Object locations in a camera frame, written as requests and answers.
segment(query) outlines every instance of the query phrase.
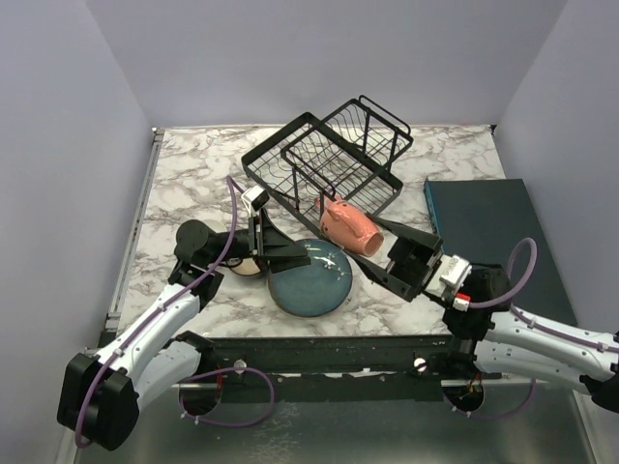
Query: blue ceramic plate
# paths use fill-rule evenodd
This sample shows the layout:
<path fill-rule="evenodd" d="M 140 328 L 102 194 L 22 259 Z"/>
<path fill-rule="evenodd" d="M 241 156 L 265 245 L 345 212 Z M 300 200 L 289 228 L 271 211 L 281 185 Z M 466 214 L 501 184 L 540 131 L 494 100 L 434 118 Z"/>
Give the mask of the blue ceramic plate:
<path fill-rule="evenodd" d="M 284 311 L 317 317 L 337 309 L 350 293 L 352 270 L 337 246 L 317 239 L 296 242 L 308 249 L 311 264 L 268 275 L 269 291 Z"/>

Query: white wall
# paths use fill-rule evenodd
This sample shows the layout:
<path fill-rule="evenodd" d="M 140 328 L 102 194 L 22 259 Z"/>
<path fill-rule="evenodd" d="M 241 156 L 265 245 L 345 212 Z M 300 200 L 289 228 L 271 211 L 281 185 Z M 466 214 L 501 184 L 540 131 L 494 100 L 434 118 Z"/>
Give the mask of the white wall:
<path fill-rule="evenodd" d="M 152 133 L 80 0 L 0 3 L 0 462 L 52 462 L 64 366 L 97 340 Z"/>
<path fill-rule="evenodd" d="M 581 326 L 619 330 L 619 3 L 571 0 L 496 132 L 523 177 Z M 619 417 L 604 414 L 610 443 Z"/>
<path fill-rule="evenodd" d="M 326 116 L 498 122 L 565 0 L 87 0 L 156 126 Z"/>

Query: marble countertop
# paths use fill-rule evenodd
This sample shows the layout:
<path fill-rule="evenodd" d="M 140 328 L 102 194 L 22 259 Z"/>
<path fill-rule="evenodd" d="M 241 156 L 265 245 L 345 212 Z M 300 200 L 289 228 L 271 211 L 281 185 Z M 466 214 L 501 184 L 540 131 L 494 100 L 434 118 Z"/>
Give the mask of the marble countertop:
<path fill-rule="evenodd" d="M 146 212 L 121 305 L 119 332 L 130 325 L 162 291 L 175 263 L 175 232 L 185 220 L 214 219 L 229 225 L 231 201 L 225 176 L 250 187 L 241 156 L 279 127 L 174 129 L 165 132 Z M 416 127 L 413 146 L 394 163 L 392 172 L 404 183 L 400 196 L 383 218 L 430 231 L 424 180 L 502 179 L 505 177 L 488 127 Z M 275 200 L 270 218 L 293 239 L 312 234 Z M 245 226 L 246 217 L 239 217 Z M 394 238 L 372 258 L 386 264 Z M 222 270 L 225 278 L 215 297 L 180 332 L 205 336 L 335 336 L 446 334 L 442 309 L 425 297 L 412 303 L 367 280 L 354 262 L 353 288 L 332 313 L 302 319 L 280 310 L 265 278 L 241 277 Z"/>

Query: pink mug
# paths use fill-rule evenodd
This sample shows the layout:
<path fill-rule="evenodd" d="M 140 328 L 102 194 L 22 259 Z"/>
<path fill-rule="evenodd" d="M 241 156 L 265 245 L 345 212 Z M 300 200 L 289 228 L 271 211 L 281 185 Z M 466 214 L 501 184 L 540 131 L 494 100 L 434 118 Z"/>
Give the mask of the pink mug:
<path fill-rule="evenodd" d="M 325 197 L 325 212 L 320 219 L 320 232 L 331 242 L 350 251 L 372 256 L 383 245 L 383 235 L 363 211 L 336 196 Z"/>

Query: dish rack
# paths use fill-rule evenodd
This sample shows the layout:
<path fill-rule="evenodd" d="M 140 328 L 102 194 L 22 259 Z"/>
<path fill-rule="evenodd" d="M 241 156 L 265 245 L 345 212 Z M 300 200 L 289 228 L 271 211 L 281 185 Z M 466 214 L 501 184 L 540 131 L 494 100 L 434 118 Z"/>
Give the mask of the dish rack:
<path fill-rule="evenodd" d="M 323 120 L 304 113 L 242 157 L 246 174 L 320 237 L 327 198 L 378 215 L 401 192 L 392 164 L 413 143 L 410 127 L 368 97 Z"/>

